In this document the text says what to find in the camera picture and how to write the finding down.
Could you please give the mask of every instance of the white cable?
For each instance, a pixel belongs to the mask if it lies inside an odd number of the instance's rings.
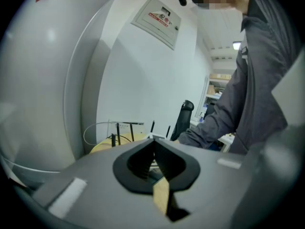
[[[98,145],[98,143],[97,143],[97,144],[88,143],[88,142],[86,141],[85,134],[86,134],[86,131],[87,131],[90,127],[92,127],[92,126],[94,126],[94,125],[98,125],[98,124],[105,124],[105,123],[117,123],[117,122],[116,122],[116,121],[105,121],[105,122],[94,123],[94,124],[88,126],[88,127],[86,128],[86,130],[84,131],[84,134],[82,135],[82,137],[83,137],[83,139],[84,139],[84,141],[85,141],[86,144],[89,144],[89,145],[92,145],[92,146]]]

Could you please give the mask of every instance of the ceiling light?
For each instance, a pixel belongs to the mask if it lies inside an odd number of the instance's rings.
[[[240,44],[242,44],[242,42],[233,42],[233,48],[239,50]]]

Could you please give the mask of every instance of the cardboard box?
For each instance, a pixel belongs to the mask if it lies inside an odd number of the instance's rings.
[[[209,94],[209,95],[215,94],[215,88],[213,85],[209,85],[207,94]]]
[[[210,74],[210,79],[218,79],[218,80],[230,80],[230,74]]]

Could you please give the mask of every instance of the gray jacket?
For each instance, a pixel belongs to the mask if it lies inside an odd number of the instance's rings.
[[[271,91],[297,58],[301,40],[277,0],[255,2],[266,21],[244,16],[245,39],[236,71],[214,106],[215,112],[195,129],[182,133],[180,143],[208,148],[221,136],[236,132],[230,152],[246,154],[252,144],[287,126]]]

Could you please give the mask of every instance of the person's arm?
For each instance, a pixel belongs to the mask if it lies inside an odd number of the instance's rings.
[[[199,123],[196,128],[181,133],[179,143],[208,148],[218,138],[236,130],[244,108],[247,89],[247,64],[242,59],[240,51],[236,63],[237,69],[215,104],[215,112],[208,115],[204,123]]]

